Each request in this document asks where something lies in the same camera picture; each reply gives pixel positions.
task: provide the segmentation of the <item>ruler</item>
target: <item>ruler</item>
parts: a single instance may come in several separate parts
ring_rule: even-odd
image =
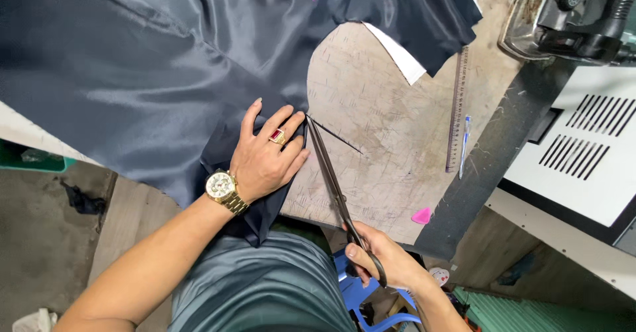
[[[464,121],[468,96],[467,78],[468,46],[462,48],[457,55],[457,71],[455,72],[455,90],[453,91],[453,108],[450,114],[449,151],[446,155],[446,171],[457,172],[462,158],[462,140],[464,138]]]

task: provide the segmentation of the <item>green corrugated sheet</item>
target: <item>green corrugated sheet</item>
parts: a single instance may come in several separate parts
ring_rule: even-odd
[[[636,320],[622,315],[468,293],[461,287],[453,294],[464,304],[468,299],[468,317],[478,322],[484,332],[636,331]]]

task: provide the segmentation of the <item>scissors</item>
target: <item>scissors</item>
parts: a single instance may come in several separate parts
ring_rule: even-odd
[[[324,147],[324,142],[322,141],[320,133],[318,133],[314,120],[309,116],[307,116],[307,126],[309,127],[309,133],[314,140],[316,156],[318,157],[318,162],[321,165],[322,175],[324,176],[324,180],[327,182],[327,187],[329,187],[331,195],[336,203],[336,209],[338,210],[342,220],[345,222],[347,235],[349,239],[353,239],[353,242],[355,242],[356,245],[362,247],[366,251],[367,255],[369,255],[375,264],[375,268],[378,269],[378,274],[380,275],[378,282],[380,283],[380,286],[387,287],[387,274],[384,271],[384,267],[382,266],[382,263],[380,263],[380,260],[373,255],[371,250],[364,246],[364,242],[360,239],[360,234],[358,234],[355,230],[354,224],[351,221],[351,216],[349,215],[349,210],[346,208],[346,197],[340,190],[340,185],[338,184],[336,173],[333,171],[333,166],[331,165],[327,149]]]

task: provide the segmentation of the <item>blue plastic stool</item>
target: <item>blue plastic stool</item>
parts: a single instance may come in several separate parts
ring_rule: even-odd
[[[369,287],[362,287],[362,280],[356,279],[353,277],[349,277],[346,275],[345,269],[347,264],[349,263],[349,259],[345,255],[345,249],[342,249],[333,255],[334,262],[336,263],[336,271],[338,271],[338,281],[340,282],[340,292],[345,299],[346,310],[353,310],[355,316],[358,318],[360,322],[360,327],[365,332],[382,332],[387,328],[393,326],[396,323],[404,322],[404,321],[413,321],[416,323],[421,323],[419,317],[411,315],[409,313],[396,313],[389,318],[380,321],[378,324],[374,326],[367,325],[366,321],[362,317],[360,313],[360,304],[367,298],[376,288],[380,286],[378,280],[371,278],[369,281]],[[411,296],[404,290],[397,289],[398,293],[404,297],[404,299],[415,307],[415,302]]]

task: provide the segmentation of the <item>gold watch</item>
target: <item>gold watch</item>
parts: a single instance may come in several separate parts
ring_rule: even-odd
[[[208,197],[238,215],[249,207],[237,194],[238,185],[236,177],[218,169],[205,180],[205,192]]]

